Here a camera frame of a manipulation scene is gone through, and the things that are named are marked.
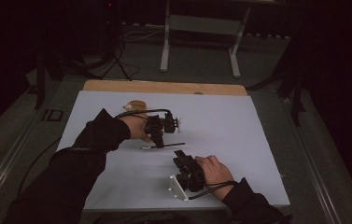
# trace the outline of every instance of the person's right hand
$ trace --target person's right hand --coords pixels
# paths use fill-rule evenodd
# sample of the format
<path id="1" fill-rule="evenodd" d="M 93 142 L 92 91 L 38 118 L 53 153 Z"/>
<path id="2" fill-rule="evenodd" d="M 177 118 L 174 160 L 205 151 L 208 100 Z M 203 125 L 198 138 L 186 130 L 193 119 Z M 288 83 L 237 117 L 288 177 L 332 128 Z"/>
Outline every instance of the person's right hand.
<path id="1" fill-rule="evenodd" d="M 126 123 L 130 130 L 130 139 L 141 139 L 145 142 L 152 142 L 149 136 L 144 132 L 144 127 L 147 124 L 147 114 L 138 114 L 134 116 L 125 116 L 119 118 Z"/>
<path id="2" fill-rule="evenodd" d="M 204 170 L 205 184 L 208 188 L 214 188 L 219 183 L 233 181 L 231 171 L 219 162 L 216 156 L 209 156 L 207 158 L 197 156 L 195 160 Z M 213 195 L 222 201 L 232 188 L 233 185 L 217 189 L 213 191 Z"/>

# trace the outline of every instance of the wooden board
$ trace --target wooden board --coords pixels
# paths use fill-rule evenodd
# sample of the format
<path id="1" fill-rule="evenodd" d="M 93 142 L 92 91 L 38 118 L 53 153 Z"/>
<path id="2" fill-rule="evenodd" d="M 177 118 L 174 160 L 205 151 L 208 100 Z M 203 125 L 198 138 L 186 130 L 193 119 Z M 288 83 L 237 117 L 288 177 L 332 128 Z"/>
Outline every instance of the wooden board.
<path id="1" fill-rule="evenodd" d="M 205 95 L 247 95 L 246 89 L 242 85 L 147 81 L 89 80 L 85 83 L 83 90 L 186 93 Z"/>

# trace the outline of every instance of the white board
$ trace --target white board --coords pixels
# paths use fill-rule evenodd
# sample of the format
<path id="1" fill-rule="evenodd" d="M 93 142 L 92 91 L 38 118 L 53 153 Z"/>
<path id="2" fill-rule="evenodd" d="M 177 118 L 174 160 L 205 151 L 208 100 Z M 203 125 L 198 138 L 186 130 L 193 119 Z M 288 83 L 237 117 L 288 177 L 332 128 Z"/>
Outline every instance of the white board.
<path id="1" fill-rule="evenodd" d="M 70 147 L 102 108 L 115 117 L 132 100 L 148 109 L 169 109 L 181 118 L 181 133 L 165 133 L 165 144 L 185 146 L 139 149 L 153 146 L 141 140 L 124 141 L 107 154 L 106 169 L 98 177 L 85 209 L 209 209 L 224 207 L 212 195 L 183 202 L 168 191 L 170 175 L 179 174 L 173 163 L 175 150 L 186 155 L 216 155 L 236 181 L 245 177 L 255 192 L 272 205 L 288 205 L 289 198 L 249 96 L 193 95 L 81 91 L 65 127 L 58 149 Z M 197 193 L 188 192 L 189 196 Z"/>

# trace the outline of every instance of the small object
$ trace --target small object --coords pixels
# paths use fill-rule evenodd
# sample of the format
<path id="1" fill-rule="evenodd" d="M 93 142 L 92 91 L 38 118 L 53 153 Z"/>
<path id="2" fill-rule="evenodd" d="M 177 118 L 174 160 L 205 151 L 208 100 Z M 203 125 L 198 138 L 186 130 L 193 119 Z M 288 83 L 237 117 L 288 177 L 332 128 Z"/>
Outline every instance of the small object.
<path id="1" fill-rule="evenodd" d="M 147 104 L 144 101 L 133 100 L 127 103 L 127 105 L 124 105 L 123 108 L 126 111 L 142 111 L 147 110 Z"/>
<path id="2" fill-rule="evenodd" d="M 182 145 L 185 145 L 185 143 L 167 144 L 167 145 L 163 145 L 163 147 L 174 147 L 174 146 L 182 146 Z M 153 147 L 140 147 L 140 149 L 150 149 L 150 148 L 157 148 L 157 146 L 153 146 Z"/>
<path id="3" fill-rule="evenodd" d="M 174 175 L 170 176 L 170 191 L 172 191 L 175 195 L 175 198 L 187 202 L 189 200 L 187 194 L 181 186 L 179 185 L 176 177 Z"/>

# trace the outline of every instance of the person's left hand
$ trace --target person's left hand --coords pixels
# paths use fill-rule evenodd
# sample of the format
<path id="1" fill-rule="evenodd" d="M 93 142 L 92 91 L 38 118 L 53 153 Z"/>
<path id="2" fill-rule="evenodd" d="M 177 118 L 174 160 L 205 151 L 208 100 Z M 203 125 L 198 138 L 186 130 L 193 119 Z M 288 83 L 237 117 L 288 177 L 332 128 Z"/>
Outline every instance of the person's left hand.
<path id="1" fill-rule="evenodd" d="M 146 114 L 136 114 L 119 118 L 126 123 L 130 129 L 130 139 L 141 139 L 145 142 L 152 142 L 149 136 L 144 132 L 148 116 Z"/>

